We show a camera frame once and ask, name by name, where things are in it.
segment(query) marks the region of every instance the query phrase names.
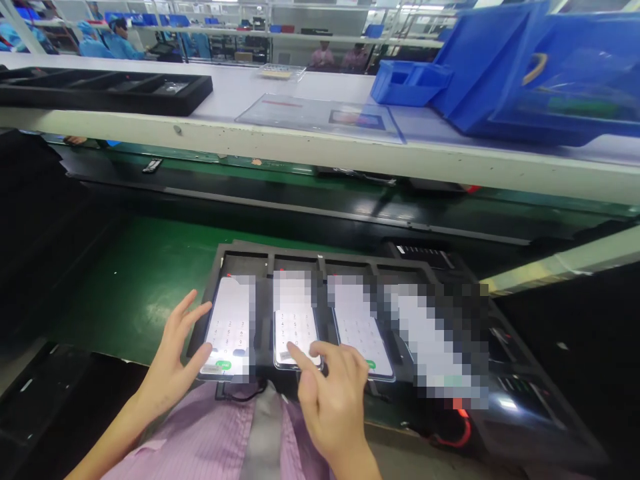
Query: finger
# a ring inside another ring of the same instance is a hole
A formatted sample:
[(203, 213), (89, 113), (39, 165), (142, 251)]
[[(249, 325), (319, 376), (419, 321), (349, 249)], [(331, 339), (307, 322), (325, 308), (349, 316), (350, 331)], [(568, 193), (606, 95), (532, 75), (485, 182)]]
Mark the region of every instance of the finger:
[(349, 376), (349, 378), (356, 379), (359, 378), (358, 364), (356, 363), (354, 356), (349, 350), (352, 348), (353, 347), (351, 347), (350, 345), (345, 345), (344, 343), (340, 344), (340, 349), (343, 351), (342, 358), (345, 361), (347, 375)]
[(318, 355), (324, 356), (325, 362), (329, 366), (329, 375), (344, 376), (347, 374), (342, 351), (337, 345), (323, 341), (315, 341), (309, 348), (309, 354), (312, 357), (317, 357)]
[(304, 370), (300, 374), (298, 401), (307, 424), (307, 430), (309, 430), (309, 434), (313, 438), (316, 432), (319, 431), (320, 418), (318, 415), (318, 383), (315, 375), (310, 370)]
[(316, 378), (316, 383), (322, 385), (325, 381), (325, 377), (324, 375), (322, 375), (322, 372), (318, 370), (318, 367), (313, 364), (311, 359), (306, 356), (302, 352), (302, 350), (296, 347), (292, 342), (287, 342), (287, 349), (298, 365), (298, 368), (300, 368), (301, 371), (310, 371)]
[(181, 334), (186, 338), (189, 330), (194, 323), (196, 323), (200, 317), (205, 315), (209, 310), (211, 310), (212, 303), (204, 302), (202, 305), (198, 306), (198, 308), (194, 309), (192, 312), (189, 312), (180, 322), (180, 331)]
[(353, 358), (357, 366), (357, 378), (366, 383), (369, 379), (369, 364), (358, 350), (350, 345), (344, 345), (346, 352)]
[(178, 305), (173, 309), (169, 316), (169, 320), (167, 321), (167, 326), (172, 328), (177, 328), (180, 325), (180, 320), (184, 316), (185, 312), (189, 308), (189, 306), (195, 300), (195, 296), (198, 294), (197, 290), (191, 290), (186, 297), (182, 299)]
[(181, 382), (187, 384), (187, 388), (192, 382), (195, 380), (198, 372), (205, 364), (211, 352), (213, 350), (213, 346), (210, 343), (203, 343), (200, 345), (200, 348), (195, 352), (194, 356), (192, 356), (191, 360), (187, 366), (181, 372)]

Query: blue plastic bin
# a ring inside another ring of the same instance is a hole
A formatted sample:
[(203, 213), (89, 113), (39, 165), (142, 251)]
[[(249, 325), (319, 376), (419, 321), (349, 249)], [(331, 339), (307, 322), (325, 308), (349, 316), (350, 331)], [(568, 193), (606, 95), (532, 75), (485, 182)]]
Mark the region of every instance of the blue plastic bin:
[(124, 18), (125, 14), (120, 12), (105, 12), (105, 20), (107, 23), (111, 23), (111, 20), (116, 18)]
[(640, 14), (554, 15), (544, 25), (540, 74), (508, 84), (490, 120), (570, 129), (586, 141), (640, 137)]
[(25, 20), (40, 20), (40, 15), (34, 10), (30, 8), (16, 7), (18, 14)]
[(172, 27), (188, 27), (189, 19), (186, 15), (170, 15), (169, 24)]
[(368, 25), (365, 29), (365, 37), (367, 38), (380, 38), (382, 32), (385, 30), (384, 25)]
[(640, 15), (547, 12), (548, 2), (461, 11), (434, 60), (453, 75), (430, 105), (470, 136), (640, 137)]
[(424, 107), (451, 80), (451, 70), (432, 63), (382, 60), (371, 97), (386, 105)]

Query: green call button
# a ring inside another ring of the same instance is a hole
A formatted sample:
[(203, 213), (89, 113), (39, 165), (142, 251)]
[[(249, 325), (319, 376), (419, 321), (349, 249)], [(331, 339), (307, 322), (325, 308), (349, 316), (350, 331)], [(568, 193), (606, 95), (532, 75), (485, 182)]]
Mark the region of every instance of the green call button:
[(231, 368), (231, 362), (227, 360), (218, 360), (216, 363), (222, 370), (229, 370)]

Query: red cable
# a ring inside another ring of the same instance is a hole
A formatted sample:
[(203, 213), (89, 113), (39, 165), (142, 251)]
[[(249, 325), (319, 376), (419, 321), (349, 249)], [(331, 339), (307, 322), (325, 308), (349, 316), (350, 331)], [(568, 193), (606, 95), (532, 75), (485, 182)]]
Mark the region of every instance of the red cable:
[(442, 438), (440, 438), (440, 436), (437, 433), (432, 435), (431, 438), (436, 440), (441, 445), (446, 445), (448, 447), (454, 447), (454, 448), (462, 448), (462, 447), (464, 447), (467, 444), (467, 442), (469, 441), (469, 439), (471, 438), (471, 422), (469, 421), (469, 414), (467, 413), (466, 410), (459, 409), (458, 413), (460, 414), (460, 416), (465, 421), (465, 432), (462, 434), (462, 437), (460, 437), (460, 440), (457, 440), (455, 442), (442, 440)]

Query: white table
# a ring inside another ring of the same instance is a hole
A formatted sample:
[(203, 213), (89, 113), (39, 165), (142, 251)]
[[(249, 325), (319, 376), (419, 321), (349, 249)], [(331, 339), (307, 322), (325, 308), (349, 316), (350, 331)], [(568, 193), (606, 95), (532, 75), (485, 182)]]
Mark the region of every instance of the white table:
[(472, 139), (432, 110), (410, 107), (391, 108), (406, 145), (234, 122), (264, 93), (373, 103), (374, 78), (364, 75), (307, 72), (292, 84), (257, 79), (248, 67), (24, 53), (0, 53), (0, 64), (184, 73), (213, 80), (213, 93), (189, 117), (0, 107), (0, 127), (640, 204), (640, 139), (605, 135), (580, 148)]

